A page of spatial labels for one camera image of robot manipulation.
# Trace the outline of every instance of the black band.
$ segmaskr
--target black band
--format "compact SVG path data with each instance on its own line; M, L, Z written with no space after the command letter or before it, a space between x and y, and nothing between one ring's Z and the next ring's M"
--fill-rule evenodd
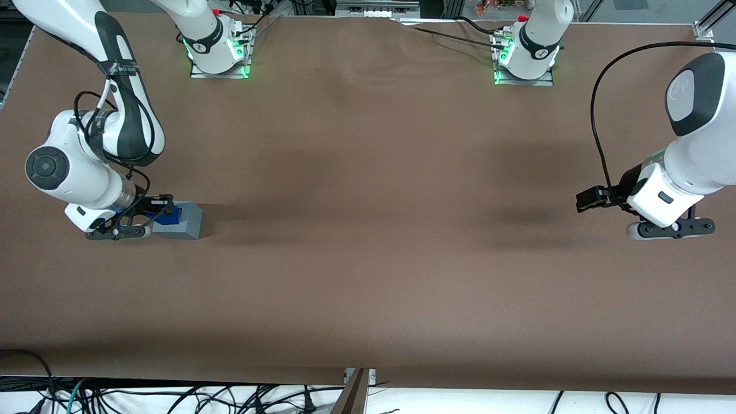
M209 36L206 38L201 38L199 40L190 39L186 36L184 37L184 41L191 47L195 52L200 54L205 54L210 52L210 48L215 45L215 43L220 41L220 38L222 38L222 20L216 18L217 20L217 27L215 28L215 31L212 32Z
M135 76L141 70L138 62L133 59L113 59L97 62L97 67L106 77L111 76Z
M529 54L534 60L546 59L550 53L554 52L554 49L557 49L557 45L559 45L559 41L550 46L542 46L539 43L535 43L526 34L526 23L519 30L519 39L521 40L521 44L524 45L524 49L529 50Z
M97 158L99 158L100 161L107 160L107 157L105 157L105 152L103 151L102 144L102 134L105 132L105 121L107 120L108 116L115 112L117 112L117 110L104 109L98 112L97 116L95 116L94 119L90 120L91 124L89 126L89 147L92 152L94 152L94 155L97 155Z

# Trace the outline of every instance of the black cable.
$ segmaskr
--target black cable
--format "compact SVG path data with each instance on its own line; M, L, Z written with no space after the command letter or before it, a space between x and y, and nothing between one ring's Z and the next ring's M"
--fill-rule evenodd
M419 30L420 32L431 33L432 35L445 36L446 38L455 39L456 41L463 41L463 42L468 42L468 43L473 43L473 44L479 44L481 46L489 47L491 49L503 49L503 46L497 45L497 44L490 44L490 43L484 43L484 42L479 42L479 41L472 41L470 39L460 38L458 36L453 36L453 35L448 35L447 33L435 32L434 30L423 29L421 27L414 27L414 26L412 26L411 28L412 29L415 29L415 30Z
M184 401L187 397L194 394L200 388L201 387L192 387L189 389L189 391L182 394L176 401L174 401L173 405L169 408L169 411L166 411L166 414L171 414L171 412L174 411L174 408L176 408L177 405L181 404L182 401Z
M557 404L559 404L559 400L562 399L563 393L565 393L564 390L560 391L557 394L557 397L554 399L554 404L552 404L552 410L550 411L550 414L554 414L557 411Z
M609 391L606 393L606 406L608 407L609 411L613 414L620 414L618 411L614 410L613 407L611 407L611 396L616 397L618 399L618 402L621 404L621 407L623 407L623 411L626 414L629 414L629 408L624 404L623 399L618 394L614 393L613 391Z
M33 351L28 351L26 349L13 349L13 348L7 348L7 349L0 349L0 354L20 354L20 355L27 355L29 357L33 357L38 360L38 362L43 365L43 370L46 372L46 375L49 377L49 393L52 396L51 401L51 413L54 413L54 405L56 404L56 390L54 389L54 376L51 374L51 368L49 368L49 364L46 363L46 361L41 358L39 354L36 354Z
M266 17L268 15L269 15L268 13L262 14L261 17L259 17L258 20L256 20L254 24L251 24L250 27L248 27L247 29L245 29L245 30L243 30L241 32L236 32L235 33L235 36L243 35L245 33L250 32L251 30L253 30L261 22L261 20L263 20L264 17Z
M639 46L637 48L631 49L628 52L622 53L621 55L618 55L614 60L612 60L606 67L601 71L601 74L598 75L598 79L595 80L595 84L593 86L593 92L590 97L590 127L593 131L593 139L595 139L595 145L598 148L598 155L601 157L601 166L603 167L603 174L606 178L606 185L608 186L608 192L610 193L610 197L613 199L613 202L616 203L622 210L639 215L636 211L631 210L630 208L626 207L621 200L619 200L618 196L615 194L613 190L613 185L611 184L611 176L608 172L608 166L606 165L606 156L604 155L603 147L601 146L601 140L598 137L598 129L595 127L595 97L598 95L598 86L601 84L601 80L603 79L603 76L608 72L609 69L611 69L612 66L614 66L616 63L618 63L623 58L633 55L634 53L638 53L644 50L649 49L655 49L658 47L671 47L671 46L694 46L694 47L709 47L709 48L722 48L722 49L729 49L729 50L736 50L736 45L730 44L730 43L698 43L698 42L659 42L659 43L650 43L644 46Z
M201 401L198 401L197 402L197 408L194 409L194 414L199 414L200 411L204 410L204 408L205 408L205 406L207 404L210 404L213 400L216 400L218 395L222 394L223 392L225 392L226 390L229 390L232 387L233 387L232 385L229 385L227 387L223 387L220 391L217 391L212 396L209 396L206 399L203 399Z
M654 397L654 410L652 411L653 414L657 414L659 412L660 399L662 399L662 393L657 393L657 396Z
M265 404L260 410L256 411L255 414L263 414L266 412L266 410L268 410L269 408L275 405L282 404L286 400L292 399L294 397L303 396L306 393L318 393L320 391L335 391L335 390L342 390L342 389L343 387L324 387L324 388L317 388L313 390L307 390L307 391L301 391L299 393L294 393L294 394L291 394L290 396L285 396L276 401L271 401L268 404Z
M243 11L243 7L240 7L240 3L238 3L237 1L231 1L230 2L231 9L233 8L233 5L238 6L238 9L240 9L240 13L245 14L245 12Z
M496 30L503 29L503 26L501 26L501 27L499 27L497 29L493 29L493 30L484 29L483 27L480 27L474 21L470 20L469 18L467 18L467 17L465 17L463 15L457 16L456 18L454 18L454 20L462 20L462 21L468 23L470 26L473 26L473 29L478 30L479 32L485 33L487 35L492 35L493 32L495 32Z

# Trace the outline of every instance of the brown table surface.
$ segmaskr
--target brown table surface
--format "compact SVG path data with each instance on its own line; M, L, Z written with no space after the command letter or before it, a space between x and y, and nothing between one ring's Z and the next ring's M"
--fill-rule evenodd
M392 386L734 392L734 191L701 203L714 235L679 242L575 211L603 183L598 72L689 26L573 25L555 86L525 88L494 85L481 46L379 18L284 18L250 79L191 80L166 15L118 17L166 131L152 191L199 203L203 238L89 242L28 183L53 117L103 83L37 31L0 113L3 347L74 376L339 383L370 366ZM674 138L665 88L702 52L645 52L604 81L615 180Z

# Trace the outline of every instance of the green cable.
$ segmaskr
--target green cable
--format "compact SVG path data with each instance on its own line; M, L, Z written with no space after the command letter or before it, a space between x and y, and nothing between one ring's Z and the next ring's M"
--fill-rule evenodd
M69 405L66 406L66 414L71 414L71 406L74 403L74 396L79 391L79 387L82 386L82 383L85 381L86 378L82 378L77 385L74 386L74 389L71 391L71 395L69 396Z

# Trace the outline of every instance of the metal frame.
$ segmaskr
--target metal frame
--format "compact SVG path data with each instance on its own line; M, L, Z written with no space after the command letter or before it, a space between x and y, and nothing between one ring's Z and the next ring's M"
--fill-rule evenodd
M33 34L35 32L36 32L36 26L32 27L30 33L28 34L28 39L26 40L26 45L23 46L21 57L20 59L18 59L18 64L15 65L15 70L13 71L13 77L11 77L10 82L7 83L7 90L5 91L5 94L2 96L2 99L0 99L0 110L2 110L2 108L5 106L5 101L10 95L10 89L13 88L13 83L15 82L15 78L18 76L18 71L21 70L21 63L23 63L23 58L26 57L26 51L28 50L28 46L30 46L31 44L31 39L33 39Z
M442 11L442 18L455 18L465 7L465 0L445 0L445 9Z
M368 397L368 386L371 381L375 383L375 370L370 368L354 368L353 372L345 375L349 380L347 385L337 398L335 406L330 414L364 414L366 410L366 398Z
M590 19L593 18L593 15L595 15L595 12L598 11L598 8L603 4L604 0L593 0L593 3L590 4L590 7L588 7L588 10L585 10L585 13L583 13L583 16L580 17L580 21L588 22Z
M703 18L693 23L693 34L698 41L713 41L713 27L721 22L736 7L736 0L720 0L705 13Z

